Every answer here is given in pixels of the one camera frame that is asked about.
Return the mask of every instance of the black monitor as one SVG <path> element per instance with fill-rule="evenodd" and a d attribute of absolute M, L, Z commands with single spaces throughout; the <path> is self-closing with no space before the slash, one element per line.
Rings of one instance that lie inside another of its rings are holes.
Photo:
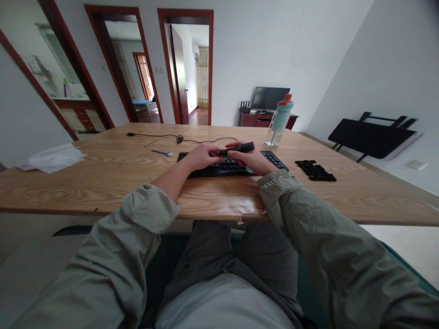
<path fill-rule="evenodd" d="M 289 88 L 256 87 L 252 109 L 275 111 L 288 93 Z"/>

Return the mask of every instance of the wall outlet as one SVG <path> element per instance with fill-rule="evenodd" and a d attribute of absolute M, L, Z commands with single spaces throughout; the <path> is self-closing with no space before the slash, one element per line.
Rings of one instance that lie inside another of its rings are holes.
<path fill-rule="evenodd" d="M 416 160 L 414 160 L 411 164 L 409 164 L 410 168 L 417 169 L 417 170 L 422 170 L 427 166 L 428 166 L 428 164 L 424 164 L 424 163 L 416 161 Z"/>

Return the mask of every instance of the bottle lid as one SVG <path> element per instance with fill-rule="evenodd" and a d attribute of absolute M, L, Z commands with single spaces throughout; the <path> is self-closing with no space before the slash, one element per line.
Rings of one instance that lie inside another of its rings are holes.
<path fill-rule="evenodd" d="M 292 94 L 286 94 L 284 100 L 283 100 L 283 101 L 280 101 L 280 102 L 278 103 L 278 106 L 285 106 L 285 105 L 287 105 L 288 103 L 292 103 L 293 101 L 291 100 L 291 97 L 293 97 Z"/>

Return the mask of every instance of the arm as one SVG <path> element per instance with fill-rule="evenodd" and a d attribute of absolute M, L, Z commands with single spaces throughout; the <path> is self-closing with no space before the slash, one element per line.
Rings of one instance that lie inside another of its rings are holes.
<path fill-rule="evenodd" d="M 258 185 L 268 215 L 302 255 L 333 327 L 439 327 L 439 300 L 377 239 L 286 170 L 270 167 L 259 155 L 237 153 L 229 155 L 264 176 Z"/>
<path fill-rule="evenodd" d="M 203 144 L 99 220 L 67 267 L 12 328 L 137 328 L 146 305 L 145 269 L 180 213 L 188 175 L 222 161 Z"/>

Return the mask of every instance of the leg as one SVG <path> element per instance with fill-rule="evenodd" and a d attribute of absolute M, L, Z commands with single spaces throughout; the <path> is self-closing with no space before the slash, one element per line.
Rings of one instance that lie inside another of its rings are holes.
<path fill-rule="evenodd" d="M 249 223 L 236 256 L 298 318 L 302 317 L 302 309 L 296 300 L 298 255 L 273 223 Z"/>
<path fill-rule="evenodd" d="M 166 287 L 161 307 L 197 282 L 213 279 L 235 256 L 230 228 L 216 221 L 194 222 L 191 238 Z"/>

